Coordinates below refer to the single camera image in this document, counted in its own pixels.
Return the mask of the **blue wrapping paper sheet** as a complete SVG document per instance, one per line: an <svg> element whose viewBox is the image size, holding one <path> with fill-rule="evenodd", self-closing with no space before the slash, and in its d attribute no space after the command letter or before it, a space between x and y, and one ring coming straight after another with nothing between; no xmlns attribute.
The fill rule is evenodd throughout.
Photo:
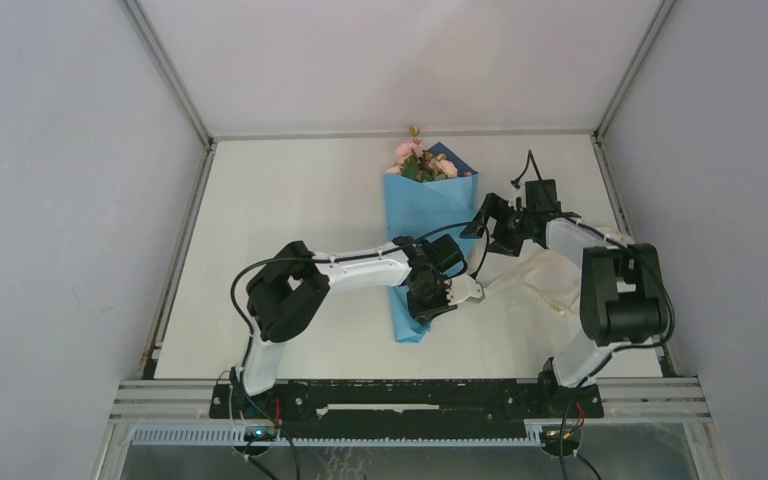
<svg viewBox="0 0 768 480"><path fill-rule="evenodd" d="M419 236L437 228L471 221L476 214L478 172L461 160L444 144L438 142L428 148L432 154L444 154L457 168L458 176L451 179L418 182L397 174L385 173L383 191L388 239L397 236ZM475 243L459 239L455 229L438 232L428 240L444 233L451 234L465 257L469 257ZM395 341L419 343L430 330L431 324L420 325L408 311L407 288L395 287L389 291L391 319Z"/></svg>

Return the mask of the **pink rose stem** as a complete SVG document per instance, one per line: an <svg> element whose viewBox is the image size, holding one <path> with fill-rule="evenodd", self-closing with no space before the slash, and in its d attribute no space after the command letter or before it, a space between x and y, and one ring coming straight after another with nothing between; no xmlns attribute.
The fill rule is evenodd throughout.
<svg viewBox="0 0 768 480"><path fill-rule="evenodd" d="M393 165L385 170L385 174L387 175L401 175L402 174L403 167L399 164Z"/></svg>
<svg viewBox="0 0 768 480"><path fill-rule="evenodd" d="M445 154L439 154L430 161L434 180L453 179L459 176L458 168Z"/></svg>
<svg viewBox="0 0 768 480"><path fill-rule="evenodd" d="M410 139L400 144L395 152L395 166L403 177L418 180L423 169L425 148L417 126L409 127Z"/></svg>

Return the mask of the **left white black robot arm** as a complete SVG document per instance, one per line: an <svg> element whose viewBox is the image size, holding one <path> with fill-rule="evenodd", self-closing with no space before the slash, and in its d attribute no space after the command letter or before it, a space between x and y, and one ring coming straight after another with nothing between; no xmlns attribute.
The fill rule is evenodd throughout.
<svg viewBox="0 0 768 480"><path fill-rule="evenodd" d="M311 323L330 293L371 287L403 290L403 309L420 326L481 302L483 286L465 270L466 261L448 234L430 241L398 236L378 247L357 252L314 252L302 241L285 245L274 257L255 263L257 274L246 285L246 305L232 304L250 328L246 351L234 377L240 381L234 404L250 417L271 407L271 388L285 345Z"/></svg>

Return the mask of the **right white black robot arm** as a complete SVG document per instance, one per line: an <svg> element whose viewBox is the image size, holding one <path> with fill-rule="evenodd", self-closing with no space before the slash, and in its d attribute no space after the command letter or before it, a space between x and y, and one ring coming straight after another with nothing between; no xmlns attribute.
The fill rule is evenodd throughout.
<svg viewBox="0 0 768 480"><path fill-rule="evenodd" d="M539 406L549 415L573 408L576 389L591 384L616 354L659 348L674 332L675 310L656 248L623 243L586 224L553 195L510 202L489 194L460 235L485 237L489 248L508 256L529 240L580 269L580 330L547 360L542 374L550 381L537 391Z"/></svg>

